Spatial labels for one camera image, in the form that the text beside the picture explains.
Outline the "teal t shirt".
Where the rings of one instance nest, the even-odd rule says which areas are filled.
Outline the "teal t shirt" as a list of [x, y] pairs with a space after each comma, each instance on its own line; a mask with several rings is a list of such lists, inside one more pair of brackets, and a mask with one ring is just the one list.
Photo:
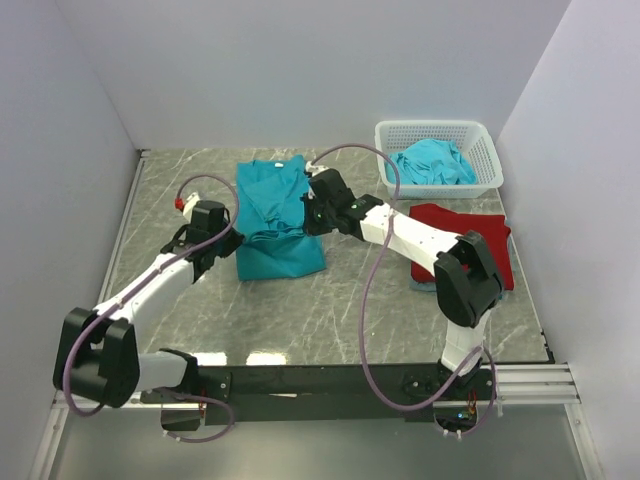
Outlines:
[[309, 182], [303, 156], [240, 163], [236, 186], [236, 229], [244, 236], [236, 250], [239, 280], [300, 278], [326, 268], [322, 239], [304, 231], [301, 197]]

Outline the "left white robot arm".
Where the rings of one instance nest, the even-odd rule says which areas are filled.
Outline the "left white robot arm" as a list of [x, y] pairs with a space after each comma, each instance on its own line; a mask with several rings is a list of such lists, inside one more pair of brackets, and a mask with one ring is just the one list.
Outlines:
[[183, 214], [186, 224], [136, 280], [91, 309], [67, 314], [53, 371], [56, 389], [113, 408], [136, 392], [165, 389], [179, 402], [200, 393], [195, 356], [175, 349], [142, 354], [137, 335], [244, 237], [220, 202], [195, 200]]

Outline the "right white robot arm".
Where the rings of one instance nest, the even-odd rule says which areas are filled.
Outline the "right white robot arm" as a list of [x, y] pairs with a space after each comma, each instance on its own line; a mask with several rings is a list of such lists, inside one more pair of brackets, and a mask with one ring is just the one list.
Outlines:
[[447, 319], [439, 387], [460, 399], [474, 386], [485, 327], [504, 291], [501, 272], [482, 235], [444, 231], [400, 213], [371, 195], [356, 197], [341, 174], [307, 164], [309, 191], [302, 196], [304, 230], [320, 236], [334, 230], [385, 246], [426, 269], [435, 279], [437, 305]]

